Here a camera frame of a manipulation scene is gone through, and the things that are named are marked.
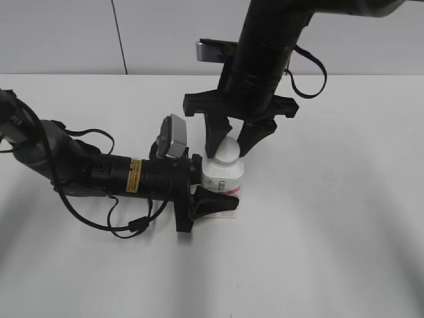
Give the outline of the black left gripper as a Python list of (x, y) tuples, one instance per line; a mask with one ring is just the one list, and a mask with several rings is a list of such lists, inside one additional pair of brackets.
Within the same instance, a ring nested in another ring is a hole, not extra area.
[(189, 158), (188, 151), (186, 148), (179, 158), (159, 158), (156, 149), (152, 148), (148, 159), (142, 161), (140, 195), (162, 202), (149, 220), (155, 220), (172, 202), (176, 230), (180, 233), (191, 232), (193, 220), (232, 211), (239, 205), (238, 197), (215, 193), (203, 187), (197, 187), (190, 203), (191, 182), (201, 182), (203, 158), (199, 154)]

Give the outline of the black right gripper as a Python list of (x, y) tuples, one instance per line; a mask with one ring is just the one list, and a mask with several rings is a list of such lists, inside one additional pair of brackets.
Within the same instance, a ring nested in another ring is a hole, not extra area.
[(243, 120), (237, 138), (240, 158), (277, 129), (274, 117), (295, 117), (299, 106), (291, 97), (275, 94), (290, 60), (267, 57), (242, 64), (234, 56), (199, 56), (200, 62), (223, 64), (216, 89), (187, 93), (183, 109), (187, 117), (197, 113), (205, 119), (205, 153), (213, 158), (223, 139), (232, 130), (227, 117)]

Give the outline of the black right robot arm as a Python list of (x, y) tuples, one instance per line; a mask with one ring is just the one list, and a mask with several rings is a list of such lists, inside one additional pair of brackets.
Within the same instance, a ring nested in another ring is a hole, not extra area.
[(185, 116), (204, 116), (207, 157), (214, 157), (231, 131), (231, 118), (243, 121), (237, 138), (243, 157), (276, 131), (278, 115), (295, 117), (295, 100), (275, 92), (293, 52), (324, 67), (297, 44), (315, 13), (382, 18), (401, 5), (403, 1), (251, 1), (238, 41), (199, 39), (197, 60), (223, 66), (216, 89), (186, 94), (183, 102)]

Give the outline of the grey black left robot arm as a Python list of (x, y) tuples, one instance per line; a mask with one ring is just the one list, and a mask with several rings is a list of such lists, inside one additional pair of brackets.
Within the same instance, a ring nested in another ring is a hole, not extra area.
[(195, 220), (239, 205), (237, 197), (201, 186), (203, 159), (189, 154), (186, 123), (175, 114), (164, 118), (143, 160), (102, 153), (82, 136), (59, 121), (39, 119), (13, 91), (1, 92), (1, 138), (18, 162), (50, 181), (65, 205), (69, 197), (173, 203), (176, 229), (183, 233)]

